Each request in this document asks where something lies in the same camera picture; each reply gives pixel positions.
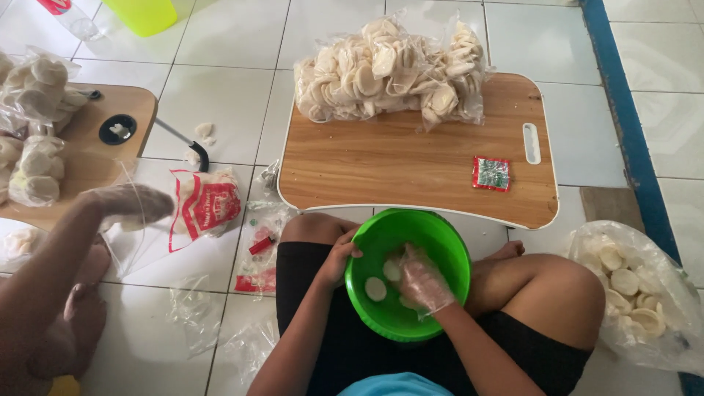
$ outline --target plastic glove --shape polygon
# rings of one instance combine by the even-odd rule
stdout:
[[[401,257],[401,294],[422,307],[420,318],[432,315],[455,301],[445,278],[422,249],[406,243]]]
[[[144,216],[144,223],[150,224],[174,213],[174,201],[168,194],[143,184],[112,185],[89,192],[101,200],[105,217]]]

